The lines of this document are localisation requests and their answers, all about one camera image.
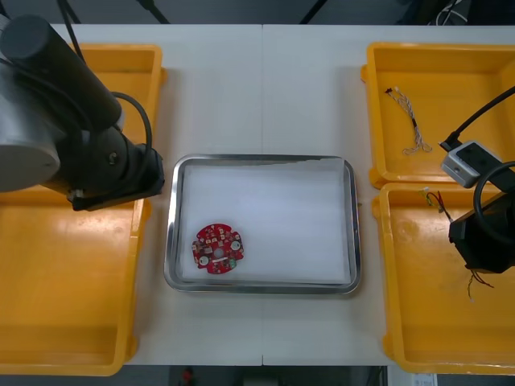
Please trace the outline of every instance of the wire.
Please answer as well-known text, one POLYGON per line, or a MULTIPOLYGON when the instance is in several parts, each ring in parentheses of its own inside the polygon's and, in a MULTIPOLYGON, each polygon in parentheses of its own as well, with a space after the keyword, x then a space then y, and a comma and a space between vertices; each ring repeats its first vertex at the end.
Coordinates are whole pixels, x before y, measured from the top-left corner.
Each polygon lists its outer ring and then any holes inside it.
POLYGON ((492 107, 495 105, 501 103, 504 99, 512 96, 515 94, 515 86, 507 89, 502 94, 496 96, 491 101, 489 101, 486 105, 484 105, 481 109, 477 110, 475 113, 473 113, 464 123, 461 124, 461 126, 453 131, 449 137, 445 140, 445 142, 454 142, 458 140, 459 135, 471 124, 473 123, 477 118, 479 118, 481 115, 489 111, 492 107))
POLYGON ((66 26, 66 30, 70 35, 70 39, 72 40, 73 48, 75 49, 75 53, 79 56, 83 62, 85 62, 84 57, 82 55, 82 51, 80 50, 79 43, 77 42, 77 37, 72 29, 72 24, 70 23, 70 19, 68 18, 68 11, 66 9, 66 0, 57 0, 57 6, 59 7, 59 11, 63 16, 64 25, 66 26))
POLYGON ((447 8, 447 16, 445 17, 445 19, 443 20, 443 25, 445 26, 445 24, 447 23, 447 20, 449 20, 449 18, 451 17, 451 11, 454 9, 454 7, 456 6, 456 4, 458 4, 458 0, 454 0, 451 4, 451 6, 449 7, 446 7, 447 8))
POLYGON ((73 10, 72 6, 70 6, 70 3, 68 2, 68 0, 63 0, 63 3, 64 3, 64 8, 66 9, 66 12, 68 13, 68 15, 70 16, 72 21, 75 24, 80 24, 80 20, 79 20, 77 14, 75 13, 75 11, 73 10))
POLYGON ((438 193, 438 197, 436 196, 435 193, 433 192, 429 192, 427 193, 427 196, 432 196, 432 197, 435 197, 436 199, 436 202, 438 203, 439 205, 439 212, 440 213, 445 213, 445 216, 447 217, 447 219, 449 220, 449 222, 452 222, 452 217, 451 215, 449 214, 449 212, 447 211, 447 209, 445 208, 445 204, 443 203, 443 198, 442 198, 442 195, 440 194, 440 191, 437 191, 438 193))
POLYGON ((146 166, 149 164, 152 156, 152 124, 150 123, 150 119, 148 115, 146 115, 146 111, 143 106, 133 97, 117 91, 113 91, 112 94, 118 99, 123 99, 124 101, 131 103, 136 108, 143 121, 143 126, 145 128, 145 153, 143 154, 143 160, 138 169, 138 173, 134 175, 134 179, 140 179, 143 176, 143 173, 145 173, 146 166))
POLYGON ((159 8, 154 4, 154 0, 136 0, 140 6, 148 10, 155 19, 161 24, 170 24, 168 19, 164 16, 164 14, 159 10, 159 8))
POLYGON ((307 12, 306 16, 300 21, 299 24, 308 24, 316 14, 318 14, 319 10, 322 9, 324 4, 328 2, 328 0, 317 0, 313 7, 307 12))
POLYGON ((387 88, 385 94, 389 95, 394 101, 396 101, 402 107, 404 111, 406 111, 408 116, 411 118, 411 123, 413 124, 413 130, 415 133, 415 146, 404 149, 402 153, 404 155, 412 155, 418 152, 420 149, 427 153, 433 151, 431 145, 427 144, 422 139, 422 133, 420 132, 417 120, 415 119, 415 113, 413 111, 413 106, 411 105, 410 98, 404 95, 397 86, 395 86, 394 88, 387 88))
MULTIPOLYGON (((456 12, 455 10, 449 10, 448 11, 450 14, 454 14, 456 16, 458 16, 459 18, 461 18, 464 22, 468 23, 468 19, 466 17, 464 17, 460 12, 456 12)), ((436 26, 439 26, 439 20, 440 20, 440 16, 442 16, 442 12, 440 12, 438 14, 438 16, 436 16, 436 20, 435 20, 435 25, 436 26)))
POLYGON ((515 244, 515 239, 512 237, 507 237, 502 233, 499 233, 496 229, 492 227, 486 220, 486 217, 483 213, 483 208, 481 207, 481 194, 483 193, 484 186, 486 182, 505 169, 509 169, 510 167, 515 166, 515 161, 504 162, 500 165, 493 167, 489 172, 485 173, 481 176, 479 181, 477 182, 476 189, 474 190, 474 211, 476 212, 477 223, 483 229, 483 231, 492 237, 494 240, 499 241, 502 244, 515 244))

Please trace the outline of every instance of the black cable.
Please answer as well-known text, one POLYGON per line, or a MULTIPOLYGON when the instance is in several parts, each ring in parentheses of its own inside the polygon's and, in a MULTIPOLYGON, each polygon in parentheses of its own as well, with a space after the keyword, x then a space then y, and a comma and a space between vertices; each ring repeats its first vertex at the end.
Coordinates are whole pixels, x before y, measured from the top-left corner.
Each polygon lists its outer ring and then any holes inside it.
POLYGON ((84 57, 82 56, 82 51, 80 50, 79 43, 77 42, 77 37, 72 29, 72 24, 70 23, 70 19, 68 18, 68 12, 66 11, 65 0, 57 0, 57 6, 59 7, 59 11, 63 16, 64 25, 66 26, 66 30, 70 35, 70 39, 72 40, 73 48, 75 49, 75 53, 79 56, 83 62, 85 62, 84 57))
POLYGON ((6 8, 2 4, 2 0, 0 0, 0 14, 3 14, 6 18, 9 18, 6 8))
POLYGON ((145 128, 145 153, 143 153, 143 160, 140 164, 138 173, 134 176, 134 179, 140 179, 143 176, 143 173, 145 173, 146 166, 149 164, 152 157, 152 124, 150 123, 150 119, 148 115, 146 115, 146 111, 143 106, 141 106, 141 104, 133 97, 117 91, 113 91, 112 94, 118 99, 123 99, 124 101, 131 103, 137 109, 143 121, 143 126, 145 128))
POLYGON ((164 14, 159 10, 159 8, 154 4, 154 0, 136 0, 140 6, 144 9, 148 10, 155 19, 161 24, 170 24, 168 19, 164 16, 164 14))
POLYGON ((454 7, 456 6, 456 3, 458 2, 458 0, 454 0, 451 4, 451 6, 449 7, 449 9, 447 10, 447 16, 445 17, 445 19, 443 20, 443 26, 445 26, 445 23, 447 23, 447 20, 451 17, 451 11, 454 9, 454 7))
POLYGON ((515 94, 515 86, 512 88, 507 89, 502 94, 496 96, 491 101, 489 101, 486 105, 484 105, 481 109, 477 110, 475 113, 473 113, 464 123, 461 124, 461 126, 453 131, 449 137, 445 140, 445 142, 455 142, 458 140, 459 135, 471 124, 473 123, 477 118, 479 118, 481 115, 489 111, 492 107, 495 105, 501 103, 504 99, 507 97, 512 96, 515 94))
POLYGON ((485 173, 481 176, 481 178, 477 182, 476 189, 474 190, 474 211, 476 212, 477 223, 486 234, 488 234, 494 240, 501 242, 502 244, 515 244, 515 238, 510 238, 503 235, 502 233, 499 233, 496 229, 492 227, 492 225, 488 223, 484 216, 483 208, 481 207, 481 194, 483 193, 483 189, 486 185, 486 182, 491 177, 493 177, 500 171, 503 171, 514 166, 515 161, 510 161, 501 163, 500 165, 492 168, 488 173, 485 173))
POLYGON ((315 5, 307 12, 306 16, 303 17, 299 24, 308 24, 326 2, 328 2, 328 0, 316 0, 315 5))
POLYGON ((70 3, 68 2, 68 0, 63 0, 63 2, 64 2, 64 8, 66 9, 66 12, 68 13, 68 15, 70 16, 72 21, 75 24, 80 24, 80 20, 79 20, 77 14, 75 13, 75 11, 73 10, 72 6, 70 6, 70 3))

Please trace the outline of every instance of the white foam sheet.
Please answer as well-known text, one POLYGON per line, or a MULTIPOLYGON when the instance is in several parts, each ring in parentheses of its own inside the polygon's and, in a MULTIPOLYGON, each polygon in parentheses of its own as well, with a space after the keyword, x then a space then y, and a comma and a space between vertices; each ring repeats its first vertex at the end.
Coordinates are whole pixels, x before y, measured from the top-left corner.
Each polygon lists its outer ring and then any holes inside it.
POLYGON ((186 281, 350 282, 341 159, 260 166, 185 166, 178 275, 186 281), (240 233, 245 257, 228 273, 198 269, 203 227, 240 233))

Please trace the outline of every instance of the robotic arm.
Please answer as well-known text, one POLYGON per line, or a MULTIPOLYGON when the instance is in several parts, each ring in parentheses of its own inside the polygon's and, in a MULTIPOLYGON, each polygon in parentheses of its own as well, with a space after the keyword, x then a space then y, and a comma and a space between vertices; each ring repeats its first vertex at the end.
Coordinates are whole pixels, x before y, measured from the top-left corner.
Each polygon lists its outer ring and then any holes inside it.
POLYGON ((41 184, 76 211, 161 192, 162 158, 143 107, 110 92, 44 19, 9 22, 0 52, 0 191, 41 184), (145 144, 122 133, 117 98, 139 111, 145 144))

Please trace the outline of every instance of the circuit board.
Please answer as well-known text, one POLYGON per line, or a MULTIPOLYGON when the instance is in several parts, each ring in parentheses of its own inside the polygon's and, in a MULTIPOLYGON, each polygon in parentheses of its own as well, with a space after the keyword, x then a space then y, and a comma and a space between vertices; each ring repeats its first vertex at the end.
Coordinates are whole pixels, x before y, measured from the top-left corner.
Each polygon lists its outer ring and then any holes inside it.
POLYGON ((238 232, 225 224, 211 224, 203 228, 193 241, 192 251, 199 269, 220 274, 236 268, 243 259, 243 244, 238 232))

